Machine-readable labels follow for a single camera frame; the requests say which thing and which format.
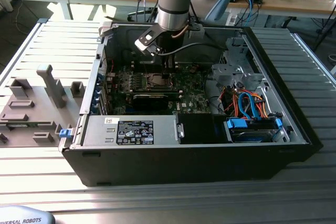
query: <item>blue cable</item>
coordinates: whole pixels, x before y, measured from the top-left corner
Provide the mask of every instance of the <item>blue cable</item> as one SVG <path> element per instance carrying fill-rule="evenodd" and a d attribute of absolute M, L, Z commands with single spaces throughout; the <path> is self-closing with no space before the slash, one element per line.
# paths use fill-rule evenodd
<path fill-rule="evenodd" d="M 244 96 L 244 95 L 247 95 L 247 96 L 249 97 L 249 99 L 250 99 L 251 110 L 252 110 L 252 114 L 253 114 L 253 116 L 254 116 L 256 119 L 260 120 L 261 118 L 260 118 L 260 116 L 259 116 L 259 114 L 258 114 L 258 111 L 256 110 L 255 105 L 254 105 L 254 99 L 253 99 L 252 95 L 250 95 L 249 93 L 244 92 L 244 93 L 241 93 L 240 96 L 239 96 L 239 99 L 238 99 L 238 106 L 239 106 L 239 110 L 240 110 L 240 112 L 241 112 L 244 116 L 246 116 L 247 119 L 251 120 L 251 117 L 250 117 L 250 116 L 243 110 L 242 101 L 243 101 L 243 96 Z"/>
<path fill-rule="evenodd" d="M 252 8 L 253 8 L 252 0 L 248 0 L 248 1 L 249 1 L 249 4 L 250 4 L 250 13 L 248 14 L 248 17 L 247 17 L 247 20 L 246 20 L 246 23 L 245 23 L 244 26 L 246 26 L 248 24 L 248 22 L 250 21 L 251 15 L 252 15 Z"/>

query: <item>power supply label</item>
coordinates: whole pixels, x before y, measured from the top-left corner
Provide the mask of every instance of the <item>power supply label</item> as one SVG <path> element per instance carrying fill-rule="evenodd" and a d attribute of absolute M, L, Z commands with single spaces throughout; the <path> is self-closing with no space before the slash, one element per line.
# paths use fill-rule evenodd
<path fill-rule="evenodd" d="M 153 126 L 153 121 L 119 121 L 117 144 L 154 144 Z"/>

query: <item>green circuit board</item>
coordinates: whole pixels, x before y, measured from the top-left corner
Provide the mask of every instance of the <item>green circuit board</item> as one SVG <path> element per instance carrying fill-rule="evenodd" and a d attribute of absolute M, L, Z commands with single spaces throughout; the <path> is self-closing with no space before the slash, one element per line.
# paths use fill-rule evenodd
<path fill-rule="evenodd" d="M 111 92 L 112 113 L 170 115 L 178 113 L 210 113 L 203 85 L 206 71 L 198 65 L 180 65 L 176 73 L 162 80 L 159 73 L 133 72 L 123 68 L 116 73 Z M 164 110 L 139 111 L 132 101 L 135 95 L 164 95 L 168 97 Z"/>

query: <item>white sticker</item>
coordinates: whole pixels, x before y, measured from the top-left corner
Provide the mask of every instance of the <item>white sticker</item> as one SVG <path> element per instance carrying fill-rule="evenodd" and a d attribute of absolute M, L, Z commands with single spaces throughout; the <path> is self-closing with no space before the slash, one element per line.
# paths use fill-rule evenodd
<path fill-rule="evenodd" d="M 26 128 L 26 127 L 28 127 L 28 125 L 26 125 L 26 124 L 10 124 L 9 126 L 13 127 L 13 128 L 17 128 L 17 127 L 24 127 L 24 128 Z"/>
<path fill-rule="evenodd" d="M 119 118 L 105 118 L 104 124 L 117 124 L 119 122 Z"/>

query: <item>blue latch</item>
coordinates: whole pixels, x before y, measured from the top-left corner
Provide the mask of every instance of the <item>blue latch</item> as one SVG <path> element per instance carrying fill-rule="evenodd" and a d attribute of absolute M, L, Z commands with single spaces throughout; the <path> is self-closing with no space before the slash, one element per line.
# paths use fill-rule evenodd
<path fill-rule="evenodd" d="M 72 129 L 62 129 L 59 132 L 59 137 L 72 138 Z"/>
<path fill-rule="evenodd" d="M 281 121 L 280 118 L 276 118 L 276 119 L 275 119 L 275 122 L 276 122 L 278 128 L 281 128 L 281 127 L 282 127 L 282 121 Z"/>
<path fill-rule="evenodd" d="M 232 128 L 247 128 L 247 123 L 245 119 L 234 118 L 227 121 L 227 126 L 229 129 Z"/>

